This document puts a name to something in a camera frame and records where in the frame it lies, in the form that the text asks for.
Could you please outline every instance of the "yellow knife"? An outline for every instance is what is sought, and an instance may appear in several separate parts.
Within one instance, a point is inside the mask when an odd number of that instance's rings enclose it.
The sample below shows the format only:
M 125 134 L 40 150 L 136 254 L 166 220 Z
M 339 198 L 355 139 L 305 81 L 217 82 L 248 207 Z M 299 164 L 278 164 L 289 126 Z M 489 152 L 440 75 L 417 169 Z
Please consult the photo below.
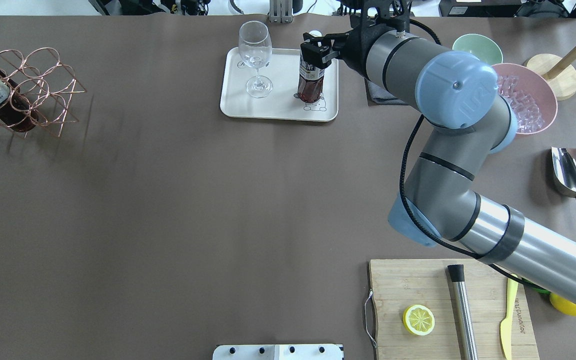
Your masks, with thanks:
M 505 319 L 501 320 L 501 324 L 499 324 L 501 349 L 503 350 L 503 356 L 508 360 L 513 360 L 510 337 L 513 332 L 513 308 L 515 307 L 518 285 L 516 281 L 508 278 L 508 285 L 505 291 Z

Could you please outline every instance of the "folded towel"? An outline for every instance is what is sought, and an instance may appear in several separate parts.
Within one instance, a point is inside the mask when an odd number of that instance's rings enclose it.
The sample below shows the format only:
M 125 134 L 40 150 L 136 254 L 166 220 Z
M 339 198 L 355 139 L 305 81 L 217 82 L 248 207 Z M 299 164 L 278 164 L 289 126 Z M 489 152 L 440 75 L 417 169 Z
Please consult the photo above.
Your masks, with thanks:
M 372 81 L 366 80 L 366 86 L 368 87 L 370 100 L 374 101 L 377 105 L 408 105 Z

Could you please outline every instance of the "yellow lemon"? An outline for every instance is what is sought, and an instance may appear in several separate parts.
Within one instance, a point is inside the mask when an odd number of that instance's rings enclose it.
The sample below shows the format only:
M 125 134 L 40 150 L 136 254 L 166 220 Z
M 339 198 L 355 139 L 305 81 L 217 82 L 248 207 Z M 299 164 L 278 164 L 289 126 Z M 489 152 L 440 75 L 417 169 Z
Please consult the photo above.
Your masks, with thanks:
M 404 328 L 414 335 L 428 335 L 435 328 L 435 315 L 426 306 L 410 305 L 404 311 Z
M 550 303 L 560 312 L 576 317 L 576 303 L 568 301 L 554 292 L 550 293 Z

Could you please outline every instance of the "tabletop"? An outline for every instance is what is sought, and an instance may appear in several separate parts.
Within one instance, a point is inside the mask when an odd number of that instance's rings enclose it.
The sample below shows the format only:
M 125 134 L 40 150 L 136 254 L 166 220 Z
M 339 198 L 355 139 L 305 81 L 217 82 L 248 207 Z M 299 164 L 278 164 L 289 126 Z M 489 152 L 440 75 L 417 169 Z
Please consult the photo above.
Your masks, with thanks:
M 242 23 L 264 18 L 0 16 L 0 49 L 53 47 L 88 90 L 58 139 L 0 132 L 0 359 L 198 360 L 220 344 L 301 343 L 372 359 L 368 261 L 457 257 L 387 223 L 419 114 L 372 103 L 345 64 L 329 123 L 222 114 L 226 54 Z M 418 20 L 448 46 L 489 36 L 517 64 L 576 44 L 572 19 Z M 297 49 L 304 32 L 350 26 L 304 14 L 269 29 L 275 48 Z M 490 155 L 473 189 L 576 241 L 551 146 L 576 148 L 576 94 L 546 131 Z M 528 302 L 541 358 L 576 358 L 576 317 L 534 291 Z

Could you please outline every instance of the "ice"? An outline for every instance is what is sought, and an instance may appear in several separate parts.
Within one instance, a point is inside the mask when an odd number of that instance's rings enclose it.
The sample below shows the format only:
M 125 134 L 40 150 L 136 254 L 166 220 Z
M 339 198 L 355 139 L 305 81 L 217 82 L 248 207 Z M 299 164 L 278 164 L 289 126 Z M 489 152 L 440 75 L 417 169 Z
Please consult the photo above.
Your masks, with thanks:
M 546 121 L 539 110 L 539 105 L 531 94 L 517 89 L 519 76 L 516 75 L 502 75 L 497 79 L 499 86 L 499 95 L 503 96 L 510 108 L 517 117 L 517 132 L 519 133 L 534 133 L 538 132 Z

